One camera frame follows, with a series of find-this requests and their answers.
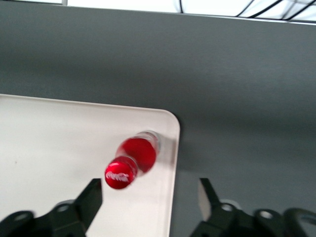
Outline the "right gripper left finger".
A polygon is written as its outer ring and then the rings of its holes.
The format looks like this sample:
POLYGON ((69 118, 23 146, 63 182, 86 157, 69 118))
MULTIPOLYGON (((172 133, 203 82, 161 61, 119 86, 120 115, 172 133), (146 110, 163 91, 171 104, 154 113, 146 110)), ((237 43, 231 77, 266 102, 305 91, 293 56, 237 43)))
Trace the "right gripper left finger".
POLYGON ((0 222, 2 237, 85 237, 102 205, 101 179, 92 179, 79 196, 57 204, 47 214, 11 213, 0 222))

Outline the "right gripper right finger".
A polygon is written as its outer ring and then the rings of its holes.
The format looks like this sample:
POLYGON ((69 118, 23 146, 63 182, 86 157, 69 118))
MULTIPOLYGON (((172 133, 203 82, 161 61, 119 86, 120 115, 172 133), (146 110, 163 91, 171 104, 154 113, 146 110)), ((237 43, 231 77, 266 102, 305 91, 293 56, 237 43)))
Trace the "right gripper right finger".
POLYGON ((256 209, 249 215, 221 201, 207 178, 199 179, 198 204, 203 220, 190 234, 192 237, 307 237, 303 223, 316 225, 316 214, 302 208, 289 208, 282 214, 256 209))

